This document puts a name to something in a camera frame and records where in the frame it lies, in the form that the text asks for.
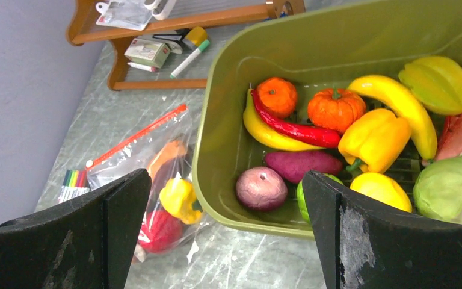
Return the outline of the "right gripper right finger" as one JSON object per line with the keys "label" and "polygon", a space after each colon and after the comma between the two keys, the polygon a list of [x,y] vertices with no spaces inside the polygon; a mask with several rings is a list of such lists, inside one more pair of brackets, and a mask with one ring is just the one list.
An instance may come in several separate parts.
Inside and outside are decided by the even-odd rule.
{"label": "right gripper right finger", "polygon": [[462,288],[462,225],[401,211],[316,171],[303,189],[327,288]]}

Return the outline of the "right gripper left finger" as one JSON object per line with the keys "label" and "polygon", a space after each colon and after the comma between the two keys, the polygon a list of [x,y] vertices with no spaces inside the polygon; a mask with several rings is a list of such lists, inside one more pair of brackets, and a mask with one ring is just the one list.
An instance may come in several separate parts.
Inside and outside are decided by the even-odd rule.
{"label": "right gripper left finger", "polygon": [[137,169],[0,224],[0,288],[123,288],[151,183]]}

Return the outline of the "red pomegranate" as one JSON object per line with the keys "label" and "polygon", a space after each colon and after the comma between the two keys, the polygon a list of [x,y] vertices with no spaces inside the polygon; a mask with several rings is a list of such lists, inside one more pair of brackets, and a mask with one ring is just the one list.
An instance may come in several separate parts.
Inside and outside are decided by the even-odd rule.
{"label": "red pomegranate", "polygon": [[147,252],[161,253],[172,248],[182,237],[182,223],[166,210],[146,214],[138,236],[139,245]]}

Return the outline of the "clear zip top bag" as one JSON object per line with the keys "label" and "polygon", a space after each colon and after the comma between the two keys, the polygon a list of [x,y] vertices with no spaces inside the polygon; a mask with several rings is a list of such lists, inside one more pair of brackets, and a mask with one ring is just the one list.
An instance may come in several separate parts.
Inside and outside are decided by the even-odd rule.
{"label": "clear zip top bag", "polygon": [[[175,109],[165,113],[153,123],[122,141],[105,154],[93,161],[89,161],[86,164],[86,171],[90,188],[100,188],[134,170],[146,169],[147,165],[162,149],[162,147],[168,142],[176,139],[182,140],[188,146],[188,153],[184,161],[182,161],[182,164],[179,166],[178,171],[172,178],[185,179],[193,185],[191,166],[194,150],[191,146],[191,137],[193,136],[193,132],[193,122],[187,104],[177,106]],[[145,220],[147,213],[159,209],[165,210],[159,200],[159,193],[162,189],[157,194],[151,195],[151,187],[145,192],[148,200],[143,221]],[[198,201],[194,203],[193,206],[194,208],[201,208]],[[167,253],[181,245],[183,242],[193,238],[196,233],[207,228],[210,224],[211,221],[204,212],[199,222],[192,225],[182,223],[183,231],[180,240],[176,242],[172,248],[161,253],[150,253],[145,251],[139,245],[137,240],[132,260],[134,262],[143,262],[148,256]]]}

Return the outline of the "yellow bell pepper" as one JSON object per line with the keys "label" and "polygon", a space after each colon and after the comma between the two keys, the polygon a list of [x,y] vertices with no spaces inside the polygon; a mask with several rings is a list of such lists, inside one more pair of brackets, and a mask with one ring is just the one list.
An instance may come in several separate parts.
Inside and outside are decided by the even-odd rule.
{"label": "yellow bell pepper", "polygon": [[159,193],[159,200],[169,214],[186,225],[199,222],[203,216],[202,209],[193,206],[197,202],[196,193],[192,183],[185,179],[169,179]]}

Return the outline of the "papaya slice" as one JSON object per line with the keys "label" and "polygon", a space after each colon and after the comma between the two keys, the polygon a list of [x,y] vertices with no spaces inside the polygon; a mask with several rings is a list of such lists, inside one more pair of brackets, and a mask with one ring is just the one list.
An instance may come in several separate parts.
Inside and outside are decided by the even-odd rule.
{"label": "papaya slice", "polygon": [[188,153],[188,146],[180,139],[165,144],[146,169],[152,180],[150,194],[157,194],[178,171]]}

